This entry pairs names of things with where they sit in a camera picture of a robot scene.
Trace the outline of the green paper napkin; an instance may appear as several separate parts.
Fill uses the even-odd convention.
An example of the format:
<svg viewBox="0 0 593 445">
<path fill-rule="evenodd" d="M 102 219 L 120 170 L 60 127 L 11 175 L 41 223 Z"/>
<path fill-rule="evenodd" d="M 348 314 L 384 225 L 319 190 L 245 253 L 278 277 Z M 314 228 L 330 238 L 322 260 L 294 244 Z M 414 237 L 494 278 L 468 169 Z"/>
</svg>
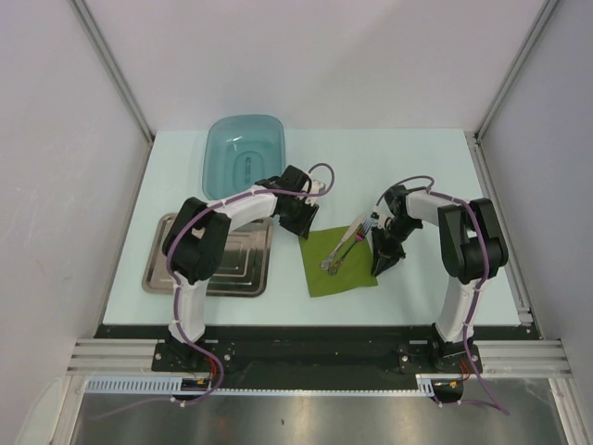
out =
<svg viewBox="0 0 593 445">
<path fill-rule="evenodd" d="M 359 287 L 378 286 L 371 275 L 372 252 L 367 240 L 359 242 L 347 255 L 335 274 L 321 268 L 322 262 L 346 233 L 346 226 L 312 231 L 299 239 L 307 288 L 312 298 L 330 296 Z"/>
</svg>

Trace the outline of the silver fork pink tines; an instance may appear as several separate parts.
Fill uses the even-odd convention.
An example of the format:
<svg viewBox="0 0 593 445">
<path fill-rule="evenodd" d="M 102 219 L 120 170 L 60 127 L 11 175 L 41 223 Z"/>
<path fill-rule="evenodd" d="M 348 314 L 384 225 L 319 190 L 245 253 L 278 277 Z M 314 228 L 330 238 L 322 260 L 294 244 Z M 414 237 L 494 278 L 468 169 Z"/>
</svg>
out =
<svg viewBox="0 0 593 445">
<path fill-rule="evenodd" d="M 341 257 L 335 261 L 329 268 L 328 274 L 335 275 L 337 274 L 339 268 L 341 267 L 342 263 L 346 259 L 348 253 L 360 242 L 362 242 L 366 235 L 370 232 L 372 228 L 372 220 L 365 219 L 364 222 L 360 225 L 357 233 L 355 234 L 353 243 L 347 248 L 347 250 L 341 255 Z"/>
</svg>

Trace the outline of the silver table knife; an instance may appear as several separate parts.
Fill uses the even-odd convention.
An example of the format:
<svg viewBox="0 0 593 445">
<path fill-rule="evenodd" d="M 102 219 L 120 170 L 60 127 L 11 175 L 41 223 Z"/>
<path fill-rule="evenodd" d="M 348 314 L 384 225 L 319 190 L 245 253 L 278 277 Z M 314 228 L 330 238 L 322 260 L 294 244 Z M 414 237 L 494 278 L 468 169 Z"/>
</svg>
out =
<svg viewBox="0 0 593 445">
<path fill-rule="evenodd" d="M 347 230 L 342 235 L 342 238 L 340 239 L 340 241 L 337 243 L 337 245 L 334 247 L 334 249 L 328 254 L 328 256 L 321 263 L 322 270 L 327 271 L 330 268 L 339 249 L 348 241 L 348 239 L 352 235 L 354 235 L 357 232 L 357 230 L 360 228 L 360 226 L 362 225 L 364 220 L 365 220 L 365 215 L 361 214 L 351 223 L 351 225 L 347 228 Z"/>
</svg>

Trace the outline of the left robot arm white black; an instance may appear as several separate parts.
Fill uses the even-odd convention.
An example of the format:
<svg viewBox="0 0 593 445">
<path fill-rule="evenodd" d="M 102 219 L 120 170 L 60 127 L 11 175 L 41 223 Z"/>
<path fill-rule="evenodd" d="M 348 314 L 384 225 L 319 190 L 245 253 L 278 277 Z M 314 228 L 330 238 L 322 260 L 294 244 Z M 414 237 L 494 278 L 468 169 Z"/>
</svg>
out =
<svg viewBox="0 0 593 445">
<path fill-rule="evenodd" d="M 184 370 L 203 360 L 223 368 L 220 359 L 197 341 L 205 334 L 208 283 L 218 271 L 229 234 L 255 220 L 278 217 L 288 232 L 306 239 L 318 212 L 316 200 L 334 186 L 333 168 L 318 163 L 304 172 L 290 165 L 279 176 L 255 182 L 247 190 L 219 200 L 186 199 L 162 245 L 173 280 L 169 324 L 172 359 Z"/>
</svg>

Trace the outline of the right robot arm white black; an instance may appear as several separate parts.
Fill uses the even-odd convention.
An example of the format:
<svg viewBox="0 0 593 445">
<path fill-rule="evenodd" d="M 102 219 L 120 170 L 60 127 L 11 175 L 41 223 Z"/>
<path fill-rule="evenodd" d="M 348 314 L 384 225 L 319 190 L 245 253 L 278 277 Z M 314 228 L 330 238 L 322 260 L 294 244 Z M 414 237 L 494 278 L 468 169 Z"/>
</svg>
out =
<svg viewBox="0 0 593 445">
<path fill-rule="evenodd" d="M 438 228 L 441 261 L 448 273 L 442 310 L 421 350 L 421 360 L 438 372 L 476 365 L 472 357 L 475 313 L 486 282 L 505 266 L 509 251 L 494 204 L 488 198 L 469 202 L 429 188 L 394 184 L 380 197 L 389 211 L 375 210 L 371 274 L 378 276 L 406 257 L 403 243 L 426 223 Z"/>
</svg>

